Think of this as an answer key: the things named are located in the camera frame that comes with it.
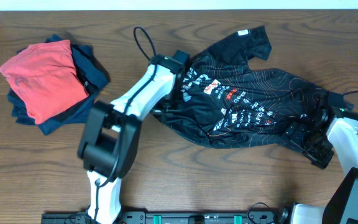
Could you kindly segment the black printed cycling jersey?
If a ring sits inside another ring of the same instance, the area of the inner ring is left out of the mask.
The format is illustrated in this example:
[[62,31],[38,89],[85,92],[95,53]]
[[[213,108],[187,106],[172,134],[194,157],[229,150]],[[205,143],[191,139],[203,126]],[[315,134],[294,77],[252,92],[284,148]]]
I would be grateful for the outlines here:
[[252,70],[272,50],[265,28],[239,30],[195,55],[173,111],[157,119],[186,140],[218,149],[284,145],[325,89],[278,68]]

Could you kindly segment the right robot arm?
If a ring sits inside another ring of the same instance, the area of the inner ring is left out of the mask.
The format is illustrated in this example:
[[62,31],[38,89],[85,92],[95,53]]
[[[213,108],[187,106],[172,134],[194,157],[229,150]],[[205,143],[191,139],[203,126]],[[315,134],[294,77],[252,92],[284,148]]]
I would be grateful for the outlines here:
[[311,118],[292,122],[283,138],[320,169],[337,155],[345,178],[326,206],[294,203],[283,209],[280,223],[358,223],[358,113],[343,95],[320,96]]

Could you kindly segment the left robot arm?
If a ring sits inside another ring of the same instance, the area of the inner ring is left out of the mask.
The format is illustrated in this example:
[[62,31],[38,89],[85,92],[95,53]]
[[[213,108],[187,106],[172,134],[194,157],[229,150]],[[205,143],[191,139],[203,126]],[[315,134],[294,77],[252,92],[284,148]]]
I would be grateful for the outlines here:
[[77,152],[91,186],[85,223],[115,223],[119,218],[122,179],[134,163],[142,122],[155,105],[173,101],[189,58],[181,50],[172,57],[153,57],[129,91],[91,108]]

